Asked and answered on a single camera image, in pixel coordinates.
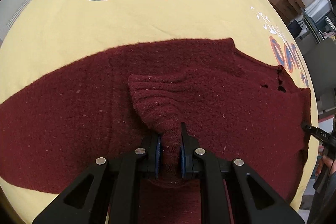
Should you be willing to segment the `person's right hand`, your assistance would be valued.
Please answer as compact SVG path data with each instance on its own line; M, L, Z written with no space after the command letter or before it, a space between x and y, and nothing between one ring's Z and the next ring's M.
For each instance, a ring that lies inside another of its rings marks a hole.
M333 173L335 173L335 163L334 160L330 159L328 156L323 155L323 157L321 157L321 159L318 162L318 167L317 170L315 172L316 176L319 176L319 174L322 171L323 166L327 166L327 168L330 171L330 175L332 175Z

